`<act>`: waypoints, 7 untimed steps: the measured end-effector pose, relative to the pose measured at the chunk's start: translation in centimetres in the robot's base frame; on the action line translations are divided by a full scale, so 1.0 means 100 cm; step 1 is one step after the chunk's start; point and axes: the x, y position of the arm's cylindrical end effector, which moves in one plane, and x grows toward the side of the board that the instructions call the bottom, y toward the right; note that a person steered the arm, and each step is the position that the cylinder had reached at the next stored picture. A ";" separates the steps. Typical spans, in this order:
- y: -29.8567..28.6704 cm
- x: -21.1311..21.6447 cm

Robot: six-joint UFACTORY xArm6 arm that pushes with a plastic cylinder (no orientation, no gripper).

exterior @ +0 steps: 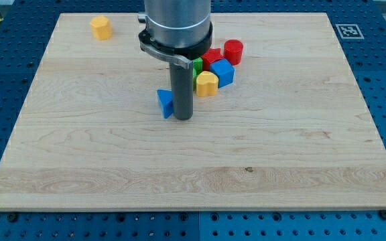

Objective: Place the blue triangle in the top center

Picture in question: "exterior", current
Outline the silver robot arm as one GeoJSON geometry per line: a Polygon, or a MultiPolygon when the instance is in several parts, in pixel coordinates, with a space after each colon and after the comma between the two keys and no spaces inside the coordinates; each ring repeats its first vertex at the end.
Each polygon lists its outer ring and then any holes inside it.
{"type": "Polygon", "coordinates": [[[138,20],[142,51],[164,62],[189,69],[212,43],[210,0],[145,0],[138,20]]]}

